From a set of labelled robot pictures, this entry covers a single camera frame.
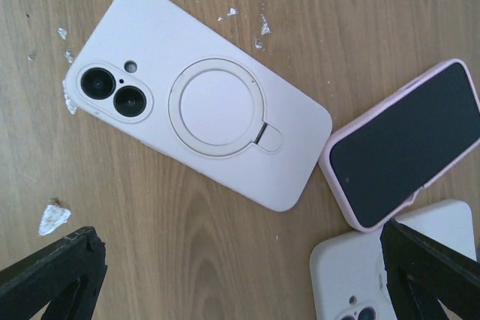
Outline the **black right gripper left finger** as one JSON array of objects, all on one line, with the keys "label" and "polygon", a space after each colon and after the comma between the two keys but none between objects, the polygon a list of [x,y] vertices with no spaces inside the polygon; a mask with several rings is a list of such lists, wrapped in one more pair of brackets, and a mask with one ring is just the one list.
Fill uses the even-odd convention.
[{"label": "black right gripper left finger", "polygon": [[1,318],[91,319],[106,272],[95,228],[77,229],[1,270]]}]

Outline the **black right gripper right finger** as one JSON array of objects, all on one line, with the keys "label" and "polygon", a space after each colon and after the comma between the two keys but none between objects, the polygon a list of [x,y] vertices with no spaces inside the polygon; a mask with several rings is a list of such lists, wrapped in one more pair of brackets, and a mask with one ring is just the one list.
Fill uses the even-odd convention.
[{"label": "black right gripper right finger", "polygon": [[479,263],[389,220],[380,235],[389,297],[398,319],[479,318]]}]

